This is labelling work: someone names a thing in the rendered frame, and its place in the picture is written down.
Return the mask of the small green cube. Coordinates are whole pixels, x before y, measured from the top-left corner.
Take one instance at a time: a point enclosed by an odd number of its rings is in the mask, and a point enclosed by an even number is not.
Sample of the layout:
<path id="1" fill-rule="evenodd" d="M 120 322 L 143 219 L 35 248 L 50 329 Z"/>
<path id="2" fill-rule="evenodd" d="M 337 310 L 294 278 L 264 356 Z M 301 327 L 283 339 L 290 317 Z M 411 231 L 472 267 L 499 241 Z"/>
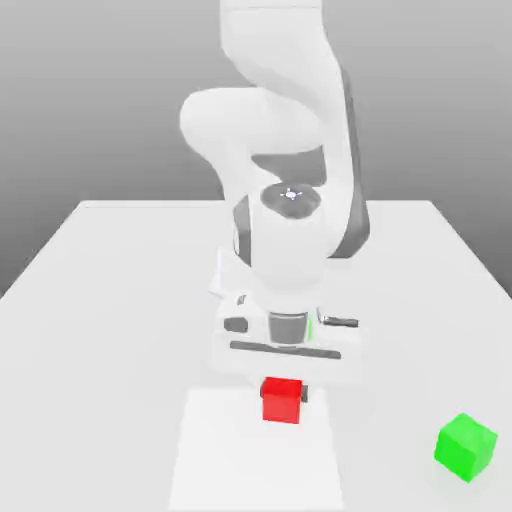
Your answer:
<path id="1" fill-rule="evenodd" d="M 496 432 L 460 413 L 440 429 L 434 459 L 469 483 L 489 465 L 497 439 Z"/>

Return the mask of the small red cube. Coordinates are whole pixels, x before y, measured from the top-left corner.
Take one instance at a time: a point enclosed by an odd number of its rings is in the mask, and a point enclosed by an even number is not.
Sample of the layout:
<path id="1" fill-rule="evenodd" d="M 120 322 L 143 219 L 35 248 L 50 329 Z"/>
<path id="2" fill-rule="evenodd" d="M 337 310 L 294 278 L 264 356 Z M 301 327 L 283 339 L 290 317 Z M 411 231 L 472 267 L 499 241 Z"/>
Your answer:
<path id="1" fill-rule="evenodd" d="M 262 415 L 265 421 L 298 424 L 302 382 L 267 377 L 263 386 Z"/>

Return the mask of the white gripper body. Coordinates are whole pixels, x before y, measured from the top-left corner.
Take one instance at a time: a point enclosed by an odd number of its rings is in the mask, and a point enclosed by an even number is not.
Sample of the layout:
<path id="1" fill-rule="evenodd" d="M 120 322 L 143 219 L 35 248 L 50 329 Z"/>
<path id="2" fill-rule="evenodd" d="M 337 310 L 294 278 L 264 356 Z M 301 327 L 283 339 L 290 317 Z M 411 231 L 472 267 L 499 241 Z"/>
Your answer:
<path id="1" fill-rule="evenodd" d="M 257 343 L 238 333 L 218 332 L 212 340 L 213 366 L 221 372 L 315 385 L 359 381 L 362 352 L 362 337 L 350 328 L 321 328 L 311 340 L 295 347 Z"/>

